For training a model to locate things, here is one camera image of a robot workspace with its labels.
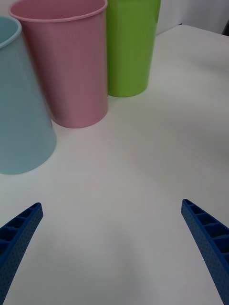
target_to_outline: white wall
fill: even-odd
[[[180,23],[222,33],[229,20],[229,0],[161,1],[157,33],[164,32]],[[13,2],[14,0],[0,0],[0,14],[6,15],[8,6]]]

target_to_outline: cup rim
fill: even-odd
[[[0,16],[0,19],[3,19],[3,18],[9,19],[9,20],[15,22],[17,24],[18,28],[17,28],[16,32],[12,36],[10,36],[10,38],[8,38],[4,42],[0,43],[0,49],[4,48],[9,43],[14,41],[20,35],[20,33],[21,33],[21,24],[20,24],[20,22],[17,19],[15,19],[13,17],[10,17],[10,16]]]
[[[87,18],[87,17],[91,17],[91,16],[94,16],[94,15],[97,15],[99,13],[101,13],[102,11],[104,11],[108,5],[108,2],[107,0],[103,0],[104,1],[104,5],[98,9],[98,10],[95,10],[93,12],[90,12],[88,14],[84,14],[84,15],[80,15],[80,16],[73,16],[73,17],[68,17],[68,18],[59,18],[59,19],[33,19],[33,18],[26,18],[26,17],[20,17],[18,15],[14,15],[12,12],[11,12],[11,9],[12,7],[16,4],[16,3],[19,3],[19,2],[23,2],[24,0],[18,0],[16,2],[14,2],[12,5],[9,6],[8,8],[8,13],[16,18],[17,20],[20,20],[20,21],[26,21],[26,22],[38,22],[38,23],[55,23],[55,22],[67,22],[67,21],[74,21],[74,20],[80,20],[80,19],[84,19],[84,18]]]

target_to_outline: white table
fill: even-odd
[[[55,129],[45,164],[0,175],[0,227],[44,211],[4,305],[222,304],[180,209],[188,198],[229,226],[229,38],[159,35],[143,94]]]

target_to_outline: plastic cup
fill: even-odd
[[[0,16],[0,173],[32,170],[50,157],[55,146],[21,25]]]
[[[86,127],[107,113],[106,6],[107,0],[20,0],[9,8],[61,126]]]
[[[148,86],[160,0],[108,0],[108,94],[127,97]]]

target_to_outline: light blue cup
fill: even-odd
[[[0,16],[0,173],[30,171],[45,162],[55,146],[21,24]]]

